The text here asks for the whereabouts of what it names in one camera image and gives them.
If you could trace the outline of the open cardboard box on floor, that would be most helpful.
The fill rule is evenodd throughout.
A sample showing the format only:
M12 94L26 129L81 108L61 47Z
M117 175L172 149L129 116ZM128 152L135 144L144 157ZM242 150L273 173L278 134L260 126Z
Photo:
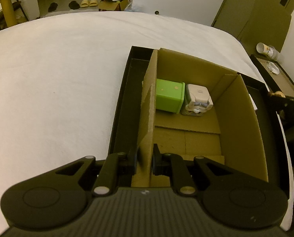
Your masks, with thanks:
M101 0L98 9L99 11L124 11L128 4L128 0Z

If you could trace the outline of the brown hair small figure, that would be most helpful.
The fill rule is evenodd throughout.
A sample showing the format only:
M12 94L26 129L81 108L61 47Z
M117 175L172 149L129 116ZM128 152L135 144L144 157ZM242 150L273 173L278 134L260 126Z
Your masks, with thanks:
M276 96L276 97L281 97L281 98L285 98L284 93L282 93L281 91L276 91L276 92L269 92L270 96Z

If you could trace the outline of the white power adapter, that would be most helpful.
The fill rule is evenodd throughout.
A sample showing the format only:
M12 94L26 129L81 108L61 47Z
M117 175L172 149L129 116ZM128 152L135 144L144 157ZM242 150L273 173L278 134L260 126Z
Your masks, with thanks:
M252 105L253 105L253 108L254 108L254 111L257 111L257 105L256 105L256 103L254 102L254 100L253 100L253 98L252 98L252 96L249 94L249 97L250 97L250 100L251 100L251 103L252 103Z

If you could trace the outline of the yellow slippers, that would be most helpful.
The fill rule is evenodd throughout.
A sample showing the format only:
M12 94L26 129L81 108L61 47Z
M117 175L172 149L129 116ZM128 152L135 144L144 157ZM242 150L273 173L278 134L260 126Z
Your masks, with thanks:
M97 6L98 6L97 0L82 0L80 4L81 8L97 7Z

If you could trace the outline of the white bed sheet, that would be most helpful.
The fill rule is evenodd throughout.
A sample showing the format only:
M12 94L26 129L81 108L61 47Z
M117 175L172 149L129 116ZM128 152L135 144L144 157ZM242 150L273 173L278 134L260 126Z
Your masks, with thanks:
M233 36L176 18L69 13L0 31L0 236L286 236L293 184L286 195L204 156L183 158L195 196L170 181L92 196L133 46L264 83Z

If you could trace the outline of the stack of paper cups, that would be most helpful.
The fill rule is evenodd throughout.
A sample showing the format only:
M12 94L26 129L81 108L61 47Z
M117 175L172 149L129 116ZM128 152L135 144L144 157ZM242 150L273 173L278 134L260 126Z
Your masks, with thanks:
M259 54L265 55L272 60L278 60L280 53L272 46L259 42L256 45L256 50Z

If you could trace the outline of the brown cardboard box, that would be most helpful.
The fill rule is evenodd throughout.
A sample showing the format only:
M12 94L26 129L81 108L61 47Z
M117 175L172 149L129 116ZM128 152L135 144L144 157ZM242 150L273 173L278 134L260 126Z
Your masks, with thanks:
M156 108L159 84L166 80L182 97L171 111ZM213 106L204 113L186 110L188 88L203 86ZM268 180L265 149L256 111L242 76L234 70L168 49L154 50L142 80L138 164L133 187L166 187L167 177L152 172L153 146L184 159L204 156L263 181Z

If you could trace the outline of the black slippers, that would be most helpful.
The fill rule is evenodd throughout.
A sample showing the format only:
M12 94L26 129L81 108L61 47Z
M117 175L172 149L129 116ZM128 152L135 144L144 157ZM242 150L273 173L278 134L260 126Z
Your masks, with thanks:
M55 12L58 9L59 4L52 2L48 7L48 12ZM78 10L81 8L79 3L75 0L69 2L68 4L63 4L60 6L62 9Z

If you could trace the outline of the black framed cardboard tray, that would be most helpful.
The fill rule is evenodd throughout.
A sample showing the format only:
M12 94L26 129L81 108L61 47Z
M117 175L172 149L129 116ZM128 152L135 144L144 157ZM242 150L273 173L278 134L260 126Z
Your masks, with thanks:
M268 60L261 58L258 55L250 55L250 59L271 91L281 91L285 96L294 97L294 82L280 64L274 62L275 66L280 71L279 74L274 74L268 68Z

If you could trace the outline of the white square figure toy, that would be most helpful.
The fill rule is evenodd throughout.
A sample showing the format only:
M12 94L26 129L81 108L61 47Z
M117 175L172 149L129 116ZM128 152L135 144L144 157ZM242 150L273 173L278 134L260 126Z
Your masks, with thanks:
M206 113L213 108L212 98L204 86L187 84L184 101L185 110L195 114Z

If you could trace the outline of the green cube toy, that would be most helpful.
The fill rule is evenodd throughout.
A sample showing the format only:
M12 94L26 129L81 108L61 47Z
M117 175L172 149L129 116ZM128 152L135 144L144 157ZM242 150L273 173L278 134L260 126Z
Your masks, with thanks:
M184 102L185 83L157 79L156 109L179 114Z

